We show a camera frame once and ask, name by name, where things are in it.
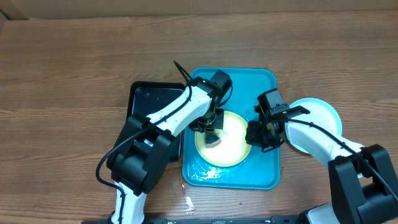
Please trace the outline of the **green and orange sponge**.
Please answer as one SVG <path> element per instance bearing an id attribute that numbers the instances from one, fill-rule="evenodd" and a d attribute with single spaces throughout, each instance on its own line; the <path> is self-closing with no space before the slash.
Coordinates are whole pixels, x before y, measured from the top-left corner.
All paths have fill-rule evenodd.
<path id="1" fill-rule="evenodd" d="M 204 136 L 205 147 L 211 148 L 216 147 L 221 143 L 221 134 L 216 132 L 207 132 Z"/>

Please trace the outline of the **yellow-green plate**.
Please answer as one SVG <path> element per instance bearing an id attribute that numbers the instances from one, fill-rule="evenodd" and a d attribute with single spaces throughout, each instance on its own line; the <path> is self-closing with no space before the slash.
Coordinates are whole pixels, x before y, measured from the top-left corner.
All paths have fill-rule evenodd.
<path id="1" fill-rule="evenodd" d="M 216 129 L 219 137 L 214 143 L 205 143 L 205 133 L 195 132 L 195 147 L 199 155 L 214 166 L 229 167 L 243 161 L 251 150 L 246 140 L 248 123 L 240 115 L 225 111 L 223 129 Z"/>

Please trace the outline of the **light blue plate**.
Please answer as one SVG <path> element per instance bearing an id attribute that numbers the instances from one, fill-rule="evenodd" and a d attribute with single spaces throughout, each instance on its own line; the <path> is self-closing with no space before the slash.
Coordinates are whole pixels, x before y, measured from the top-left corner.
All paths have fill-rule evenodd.
<path id="1" fill-rule="evenodd" d="M 343 125 L 337 111 L 327 102 L 317 98 L 302 98 L 289 105 L 290 108 L 296 106 L 303 106 L 310 111 L 310 114 L 314 116 L 320 126 L 334 132 L 338 135 L 342 135 Z"/>

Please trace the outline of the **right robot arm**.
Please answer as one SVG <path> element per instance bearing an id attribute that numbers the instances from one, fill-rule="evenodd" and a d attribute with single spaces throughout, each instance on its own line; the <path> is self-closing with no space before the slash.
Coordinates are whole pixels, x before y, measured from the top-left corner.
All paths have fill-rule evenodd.
<path id="1" fill-rule="evenodd" d="M 327 168 L 330 183 L 331 202 L 271 218 L 271 223 L 385 223 L 397 218 L 397 174 L 385 148 L 363 146 L 329 128 L 330 121 L 340 121 L 322 100 L 289 106 L 276 88 L 257 100 L 259 120 L 248 123 L 246 142 L 263 152 L 284 143 L 302 149 Z"/>

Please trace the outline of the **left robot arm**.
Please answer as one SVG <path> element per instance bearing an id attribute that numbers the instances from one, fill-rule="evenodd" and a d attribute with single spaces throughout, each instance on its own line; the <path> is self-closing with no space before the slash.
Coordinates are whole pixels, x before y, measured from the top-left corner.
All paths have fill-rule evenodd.
<path id="1" fill-rule="evenodd" d="M 96 167 L 97 180 L 117 191 L 107 223 L 143 223 L 147 194 L 162 177 L 176 137 L 190 128 L 200 133 L 223 127 L 224 96 L 233 90 L 231 77 L 217 70 L 209 79 L 190 78 L 180 71 L 184 92 L 161 110 L 126 120 L 114 145 Z"/>

